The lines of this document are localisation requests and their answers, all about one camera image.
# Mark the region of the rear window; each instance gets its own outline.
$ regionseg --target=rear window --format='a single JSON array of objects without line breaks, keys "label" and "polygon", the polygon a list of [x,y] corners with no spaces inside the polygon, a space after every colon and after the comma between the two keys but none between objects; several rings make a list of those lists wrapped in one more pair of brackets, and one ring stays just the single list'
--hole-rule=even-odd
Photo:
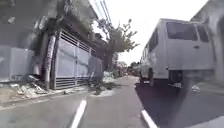
[{"label": "rear window", "polygon": [[149,40],[149,52],[158,45],[158,29],[156,28]]},{"label": "rear window", "polygon": [[166,27],[170,39],[197,40],[197,33],[192,24],[168,22]]},{"label": "rear window", "polygon": [[198,29],[198,33],[199,33],[201,41],[208,42],[209,41],[208,35],[205,31],[205,28],[203,26],[197,26],[197,29]]}]

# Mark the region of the metal gate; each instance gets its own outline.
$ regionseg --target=metal gate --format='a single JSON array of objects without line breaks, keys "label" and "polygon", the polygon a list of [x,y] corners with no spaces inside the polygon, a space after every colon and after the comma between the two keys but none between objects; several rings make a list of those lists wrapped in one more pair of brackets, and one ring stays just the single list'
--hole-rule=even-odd
[{"label": "metal gate", "polygon": [[77,86],[83,82],[99,79],[101,74],[103,74],[102,60],[96,56],[96,51],[62,30],[56,52],[53,88]]}]

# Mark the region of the white truck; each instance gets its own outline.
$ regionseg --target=white truck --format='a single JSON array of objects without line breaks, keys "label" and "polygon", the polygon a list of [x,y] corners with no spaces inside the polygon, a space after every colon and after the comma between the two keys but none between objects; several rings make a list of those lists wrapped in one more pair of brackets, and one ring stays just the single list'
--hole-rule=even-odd
[{"label": "white truck", "polygon": [[153,79],[181,83],[214,69],[214,53],[207,28],[201,23],[160,19],[140,60],[140,82]]}]

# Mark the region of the sky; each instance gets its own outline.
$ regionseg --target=sky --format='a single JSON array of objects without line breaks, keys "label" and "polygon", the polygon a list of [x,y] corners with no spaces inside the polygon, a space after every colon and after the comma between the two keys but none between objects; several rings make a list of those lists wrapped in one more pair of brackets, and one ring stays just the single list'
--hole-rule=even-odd
[{"label": "sky", "polygon": [[[99,18],[103,16],[99,1],[90,0]],[[179,20],[190,20],[208,0],[105,0],[109,11],[111,22],[114,26],[119,23],[127,23],[132,19],[131,30],[138,31],[132,38],[140,44],[132,51],[120,53],[118,61],[124,61],[130,65],[132,62],[140,61],[142,51],[149,40],[158,20],[160,18],[171,18]]]}]

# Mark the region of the vehicle rear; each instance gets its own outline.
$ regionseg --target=vehicle rear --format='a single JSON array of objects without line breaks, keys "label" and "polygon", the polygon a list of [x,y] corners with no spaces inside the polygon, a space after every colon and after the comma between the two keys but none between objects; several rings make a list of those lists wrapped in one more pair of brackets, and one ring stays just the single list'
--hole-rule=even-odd
[{"label": "vehicle rear", "polygon": [[214,69],[212,43],[203,24],[178,20],[164,20],[163,23],[170,77]]}]

